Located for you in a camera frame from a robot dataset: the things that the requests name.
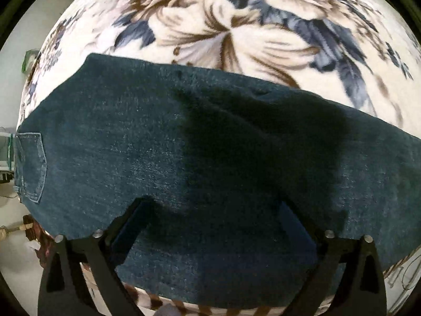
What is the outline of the dark blue denim jeans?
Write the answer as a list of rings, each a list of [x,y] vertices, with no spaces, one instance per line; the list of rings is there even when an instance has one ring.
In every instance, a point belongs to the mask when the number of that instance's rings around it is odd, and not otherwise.
[[[315,94],[91,54],[18,127],[15,182],[52,235],[150,205],[118,275],[210,307],[287,305],[315,237],[371,235],[387,269],[420,244],[420,140]]]

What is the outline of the floral bed blanket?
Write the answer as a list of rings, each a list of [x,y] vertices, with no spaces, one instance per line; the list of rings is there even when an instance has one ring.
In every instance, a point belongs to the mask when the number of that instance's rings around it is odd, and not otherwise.
[[[420,135],[420,43],[385,0],[75,0],[26,79],[26,118],[91,53],[316,93]]]

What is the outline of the green white storage rack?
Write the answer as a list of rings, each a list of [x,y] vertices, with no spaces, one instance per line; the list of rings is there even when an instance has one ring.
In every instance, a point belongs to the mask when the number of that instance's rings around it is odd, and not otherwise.
[[[0,181],[5,184],[14,179],[14,134],[1,127],[0,141]]]

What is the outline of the red patterned cloth on floor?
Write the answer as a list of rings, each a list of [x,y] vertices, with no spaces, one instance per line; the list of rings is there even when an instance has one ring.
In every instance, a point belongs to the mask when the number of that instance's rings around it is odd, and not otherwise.
[[[29,228],[25,230],[25,236],[29,241],[28,245],[36,253],[40,266],[45,268],[48,257],[53,249],[54,239],[31,215],[25,215],[23,217],[23,224],[29,226]]]

